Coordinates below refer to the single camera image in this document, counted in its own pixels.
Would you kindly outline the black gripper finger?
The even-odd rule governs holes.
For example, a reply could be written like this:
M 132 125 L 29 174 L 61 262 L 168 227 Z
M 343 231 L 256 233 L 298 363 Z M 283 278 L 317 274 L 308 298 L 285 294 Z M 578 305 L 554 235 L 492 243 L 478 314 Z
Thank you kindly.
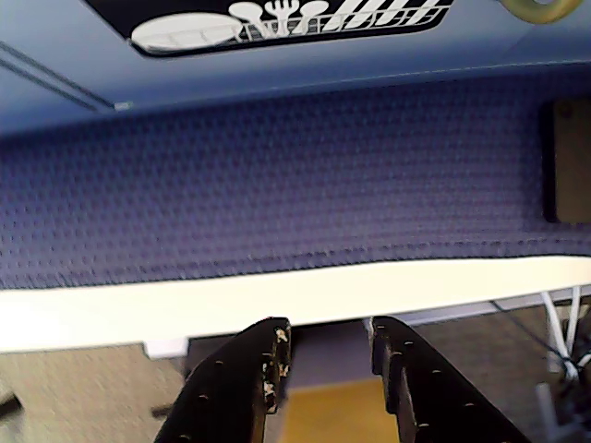
M 401 442 L 527 442 L 529 439 L 413 328 L 374 317 L 372 372 Z
M 156 442 L 264 440 L 291 369 L 291 325 L 267 317 L 236 334 L 190 373 Z

